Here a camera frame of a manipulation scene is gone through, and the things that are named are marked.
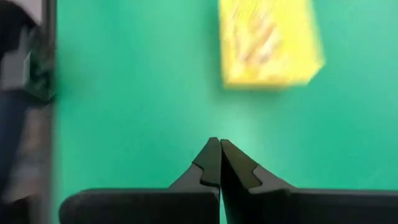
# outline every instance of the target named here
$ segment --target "teal surface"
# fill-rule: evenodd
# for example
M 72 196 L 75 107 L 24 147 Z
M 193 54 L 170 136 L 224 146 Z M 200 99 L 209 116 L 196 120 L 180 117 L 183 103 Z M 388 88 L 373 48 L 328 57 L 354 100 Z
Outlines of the teal surface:
M 82 189 L 167 187 L 210 136 L 297 187 L 398 189 L 398 1 L 314 6 L 327 65 L 272 92 L 222 88 L 216 0 L 58 0 L 53 218 Z

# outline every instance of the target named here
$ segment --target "yellow package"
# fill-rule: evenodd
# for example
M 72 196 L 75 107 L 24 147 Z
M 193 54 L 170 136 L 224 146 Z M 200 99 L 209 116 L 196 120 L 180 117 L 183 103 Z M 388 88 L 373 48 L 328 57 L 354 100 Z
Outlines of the yellow package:
M 324 64 L 311 0 L 220 0 L 227 86 L 307 84 Z

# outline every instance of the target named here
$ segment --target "blurred object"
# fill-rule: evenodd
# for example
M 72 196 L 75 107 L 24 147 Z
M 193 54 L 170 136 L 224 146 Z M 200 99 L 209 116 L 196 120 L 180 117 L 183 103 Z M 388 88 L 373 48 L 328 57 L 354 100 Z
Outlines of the blurred object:
M 31 211 L 31 198 L 21 198 L 6 205 L 4 224 L 29 224 Z
M 42 22 L 42 0 L 8 0 L 17 3 L 33 18 L 33 20 L 40 24 Z
M 226 86 L 307 84 L 322 68 L 310 0 L 220 0 Z
M 43 160 L 44 111 L 33 109 L 28 112 L 16 165 L 11 175 L 9 202 L 40 192 L 40 165 Z
M 24 90 L 32 99 L 48 101 L 53 95 L 53 49 L 46 32 L 25 9 L 2 3 L 2 91 Z

